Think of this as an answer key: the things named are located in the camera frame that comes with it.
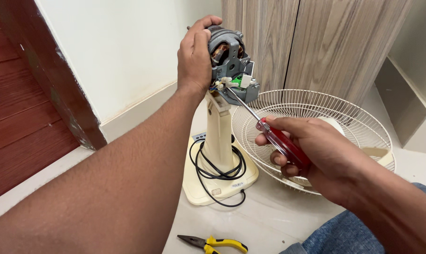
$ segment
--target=metal motor housing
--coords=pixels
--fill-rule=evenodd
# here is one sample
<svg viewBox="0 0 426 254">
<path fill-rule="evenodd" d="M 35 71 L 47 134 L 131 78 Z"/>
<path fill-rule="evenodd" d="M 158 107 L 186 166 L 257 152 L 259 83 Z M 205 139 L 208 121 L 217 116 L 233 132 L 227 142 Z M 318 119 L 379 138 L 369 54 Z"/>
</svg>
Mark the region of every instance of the metal motor housing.
<svg viewBox="0 0 426 254">
<path fill-rule="evenodd" d="M 250 62 L 250 56 L 246 53 L 243 43 L 243 34 L 213 25 L 208 27 L 211 32 L 211 38 L 208 43 L 209 54 L 211 55 L 221 43 L 229 45 L 228 57 L 219 66 L 212 67 L 212 79 L 221 80 L 222 77 L 234 77 L 239 72 L 247 72 L 249 75 L 254 68 L 253 62 Z M 238 58 L 239 47 L 243 49 L 243 57 Z M 245 103 L 254 101 L 259 96 L 260 84 L 255 83 L 247 87 L 247 89 L 234 89 L 240 99 Z M 219 91 L 222 97 L 230 104 L 240 105 L 240 103 L 230 95 L 227 90 Z"/>
</svg>

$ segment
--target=cabinet door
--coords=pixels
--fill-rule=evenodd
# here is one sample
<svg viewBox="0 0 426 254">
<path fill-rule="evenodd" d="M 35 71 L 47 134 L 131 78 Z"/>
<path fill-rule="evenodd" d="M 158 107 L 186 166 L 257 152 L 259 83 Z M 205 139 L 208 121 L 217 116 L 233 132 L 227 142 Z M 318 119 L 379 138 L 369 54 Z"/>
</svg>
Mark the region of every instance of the cabinet door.
<svg viewBox="0 0 426 254">
<path fill-rule="evenodd" d="M 411 3 L 301 0 L 285 89 L 323 92 L 360 105 Z"/>
<path fill-rule="evenodd" d="M 223 27 L 241 31 L 261 92 L 283 89 L 299 0 L 222 0 Z"/>
</svg>

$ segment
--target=yellow pliers handle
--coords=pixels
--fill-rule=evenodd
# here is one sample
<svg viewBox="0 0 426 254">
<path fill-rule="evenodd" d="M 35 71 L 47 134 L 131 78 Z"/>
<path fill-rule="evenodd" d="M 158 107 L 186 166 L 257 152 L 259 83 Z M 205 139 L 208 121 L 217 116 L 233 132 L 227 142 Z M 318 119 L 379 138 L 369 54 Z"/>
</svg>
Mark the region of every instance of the yellow pliers handle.
<svg viewBox="0 0 426 254">
<path fill-rule="evenodd" d="M 218 251 L 213 249 L 213 247 L 218 246 L 228 246 L 239 249 L 243 253 L 247 253 L 246 245 L 240 243 L 239 241 L 235 241 L 232 239 L 214 239 L 211 235 L 209 239 L 207 239 L 207 244 L 204 246 L 205 254 L 220 254 Z"/>
</svg>

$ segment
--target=fan stand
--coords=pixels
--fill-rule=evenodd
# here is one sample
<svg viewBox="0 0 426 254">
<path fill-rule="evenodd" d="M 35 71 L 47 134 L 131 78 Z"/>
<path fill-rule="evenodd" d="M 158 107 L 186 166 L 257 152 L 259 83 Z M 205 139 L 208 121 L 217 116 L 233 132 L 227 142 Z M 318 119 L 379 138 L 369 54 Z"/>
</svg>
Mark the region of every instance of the fan stand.
<svg viewBox="0 0 426 254">
<path fill-rule="evenodd" d="M 219 95 L 217 92 L 207 92 L 205 95 L 207 100 L 207 134 L 203 153 L 205 156 L 222 172 L 227 172 L 239 163 L 238 156 L 232 152 L 232 116 L 230 114 L 230 104 Z M 185 191 L 188 201 L 194 205 L 204 206 L 214 203 L 208 194 L 205 192 L 196 173 L 196 168 L 189 158 L 189 147 L 196 141 L 196 138 L 204 136 L 204 132 L 194 135 L 189 138 L 188 151 L 185 160 L 185 172 L 183 175 L 183 190 Z M 195 160 L 196 153 L 199 150 L 201 142 L 196 143 L 192 150 L 191 156 Z M 205 179 L 200 177 L 210 194 L 218 201 L 231 197 L 239 193 L 242 189 L 252 185 L 259 176 L 259 171 L 254 162 L 248 156 L 246 151 L 234 142 L 243 154 L 246 162 L 246 173 L 236 180 L 221 180 L 221 179 Z M 199 154 L 198 165 L 200 168 L 214 175 L 217 172 L 205 161 L 202 155 Z M 241 175 L 244 168 L 241 169 L 238 175 Z"/>
</svg>

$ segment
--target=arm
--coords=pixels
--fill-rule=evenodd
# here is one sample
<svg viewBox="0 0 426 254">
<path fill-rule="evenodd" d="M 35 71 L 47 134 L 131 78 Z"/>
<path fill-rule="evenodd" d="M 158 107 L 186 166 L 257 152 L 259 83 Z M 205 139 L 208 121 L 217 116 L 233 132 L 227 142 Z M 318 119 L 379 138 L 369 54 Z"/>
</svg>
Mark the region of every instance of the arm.
<svg viewBox="0 0 426 254">
<path fill-rule="evenodd" d="M 0 253 L 160 253 L 194 112 L 211 80 L 207 16 L 178 52 L 178 89 L 151 117 L 0 217 Z"/>
<path fill-rule="evenodd" d="M 315 118 L 267 117 L 311 159 L 299 171 L 279 152 L 271 155 L 286 177 L 301 174 L 323 196 L 352 211 L 389 253 L 426 253 L 426 194 L 388 171 L 331 125 Z M 255 142 L 265 145 L 265 136 Z"/>
</svg>

